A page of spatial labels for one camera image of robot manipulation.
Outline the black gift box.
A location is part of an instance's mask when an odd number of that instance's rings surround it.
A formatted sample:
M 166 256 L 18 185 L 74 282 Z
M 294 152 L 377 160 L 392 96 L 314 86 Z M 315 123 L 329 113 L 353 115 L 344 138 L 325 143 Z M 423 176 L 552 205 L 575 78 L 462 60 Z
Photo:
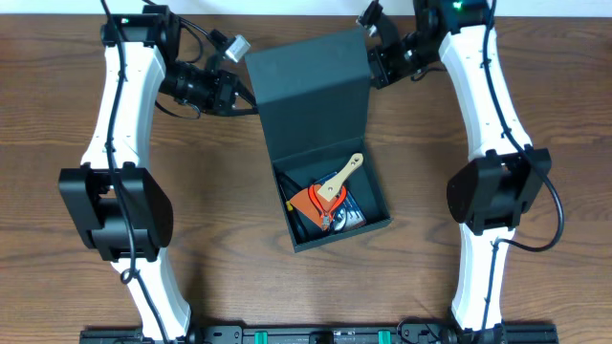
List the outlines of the black gift box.
M 345 186 L 366 224 L 328 234 L 301 215 L 310 238 L 299 242 L 286 210 L 294 250 L 388 226 L 392 219 L 364 139 L 370 69 L 361 32 L 337 32 L 248 54 L 246 64 L 281 202 L 278 173 L 306 188 L 339 172 L 353 154 L 364 157 Z

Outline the orange scraper wooden handle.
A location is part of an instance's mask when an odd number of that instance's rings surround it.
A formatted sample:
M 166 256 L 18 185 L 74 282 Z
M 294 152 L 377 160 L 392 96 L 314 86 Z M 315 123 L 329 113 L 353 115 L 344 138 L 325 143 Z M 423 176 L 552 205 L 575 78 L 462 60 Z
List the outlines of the orange scraper wooden handle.
M 326 182 L 319 190 L 318 194 L 325 199 L 326 201 L 331 201 L 334 196 L 336 196 L 340 188 L 345 186 L 345 182 L 348 178 L 363 164 L 363 154 L 355 153 L 353 154 L 349 161 L 344 165 L 343 168 L 337 173 L 335 177 Z M 307 188 L 303 188 L 299 191 L 295 196 L 291 198 L 291 204 L 298 210 L 302 215 L 304 215 L 307 219 L 309 219 L 312 223 L 317 225 L 313 220 L 312 210 L 313 207 L 308 200 Z

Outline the black yellow screwdriver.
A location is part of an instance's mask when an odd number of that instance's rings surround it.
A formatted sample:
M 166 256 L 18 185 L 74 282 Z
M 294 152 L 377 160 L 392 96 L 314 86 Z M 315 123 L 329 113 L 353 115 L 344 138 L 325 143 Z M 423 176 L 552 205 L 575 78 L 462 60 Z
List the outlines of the black yellow screwdriver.
M 291 204 L 291 198 L 301 191 L 302 187 L 284 173 L 278 173 L 277 178 L 279 181 L 281 194 L 284 198 L 284 205 L 288 212 L 289 218 L 295 227 L 295 232 L 297 233 L 299 242 L 305 242 L 309 239 L 308 232 L 299 217 L 298 211 Z

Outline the red handled pliers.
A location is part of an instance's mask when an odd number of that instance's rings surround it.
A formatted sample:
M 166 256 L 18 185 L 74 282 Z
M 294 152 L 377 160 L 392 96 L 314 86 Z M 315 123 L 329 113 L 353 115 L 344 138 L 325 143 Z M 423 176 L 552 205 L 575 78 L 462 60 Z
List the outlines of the red handled pliers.
M 312 214 L 314 222 L 323 231 L 327 231 L 334 221 L 336 211 L 347 197 L 347 190 L 345 186 L 342 186 L 339 193 L 334 196 L 331 201 L 326 201 L 317 193 L 320 188 L 320 184 L 310 185 L 307 189 L 307 195 L 313 207 Z

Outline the black handled claw hammer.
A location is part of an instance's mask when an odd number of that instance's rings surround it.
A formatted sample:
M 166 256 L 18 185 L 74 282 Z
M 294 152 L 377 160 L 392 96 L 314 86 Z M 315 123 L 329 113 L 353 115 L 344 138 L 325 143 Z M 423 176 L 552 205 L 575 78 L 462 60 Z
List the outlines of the black handled claw hammer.
M 346 224 L 346 201 L 348 191 L 343 186 L 333 202 L 323 200 L 318 194 L 318 184 L 302 188 L 284 173 L 278 173 L 279 186 L 285 197 L 285 206 L 289 218 L 302 241 L 310 234 L 300 216 L 305 216 L 322 232 L 342 231 Z

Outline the blue drill bit case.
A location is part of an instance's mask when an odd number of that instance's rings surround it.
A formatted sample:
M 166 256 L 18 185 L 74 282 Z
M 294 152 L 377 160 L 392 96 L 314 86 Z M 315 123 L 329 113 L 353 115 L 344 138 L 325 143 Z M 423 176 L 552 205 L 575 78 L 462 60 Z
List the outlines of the blue drill bit case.
M 333 172 L 327 176 L 324 176 L 313 184 L 320 184 L 321 186 L 323 186 L 326 182 L 331 180 L 336 175 L 337 173 Z M 345 201 L 336 211 L 334 221 L 332 222 L 330 228 L 327 231 L 324 231 L 328 234 L 338 234 L 342 231 L 349 231 L 366 224 L 364 215 L 362 214 L 360 207 L 358 206 L 352 194 L 348 191 L 347 188 L 346 190 L 347 197 Z

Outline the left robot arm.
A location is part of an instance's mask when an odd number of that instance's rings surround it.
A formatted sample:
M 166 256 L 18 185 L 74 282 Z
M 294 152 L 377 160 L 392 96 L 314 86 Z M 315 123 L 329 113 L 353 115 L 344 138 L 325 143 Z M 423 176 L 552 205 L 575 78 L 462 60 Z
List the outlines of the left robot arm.
M 76 168 L 58 179 L 83 244 L 118 272 L 141 316 L 137 329 L 90 329 L 83 343 L 200 343 L 203 335 L 168 257 L 173 208 L 150 171 L 159 95 L 198 115 L 253 115 L 253 94 L 223 70 L 249 50 L 241 35 L 206 32 L 166 6 L 111 14 L 100 30 L 105 84 L 97 126 Z

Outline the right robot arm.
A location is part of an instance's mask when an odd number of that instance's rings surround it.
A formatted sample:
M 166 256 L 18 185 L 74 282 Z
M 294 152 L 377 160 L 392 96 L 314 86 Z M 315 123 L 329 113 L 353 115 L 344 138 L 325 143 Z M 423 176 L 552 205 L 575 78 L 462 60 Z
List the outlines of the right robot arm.
M 358 24 L 381 42 L 368 53 L 377 89 L 431 70 L 452 82 L 468 139 L 468 162 L 449 181 L 447 202 L 461 235 L 450 332 L 457 342 L 499 341 L 500 297 L 510 247 L 534 251 L 514 235 L 540 188 L 550 188 L 552 159 L 536 149 L 508 91 L 496 46 L 493 1 L 416 1 L 417 27 L 400 36 L 383 6 L 371 2 Z

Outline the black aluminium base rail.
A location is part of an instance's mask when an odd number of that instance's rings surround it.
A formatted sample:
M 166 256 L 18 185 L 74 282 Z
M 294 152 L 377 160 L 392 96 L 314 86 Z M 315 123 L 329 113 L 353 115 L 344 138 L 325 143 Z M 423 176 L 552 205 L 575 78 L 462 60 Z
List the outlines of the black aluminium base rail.
M 483 333 L 460 333 L 441 324 L 405 323 L 398 327 L 246 328 L 215 326 L 190 330 L 175 343 L 202 344 L 558 344 L 552 324 L 497 325 Z

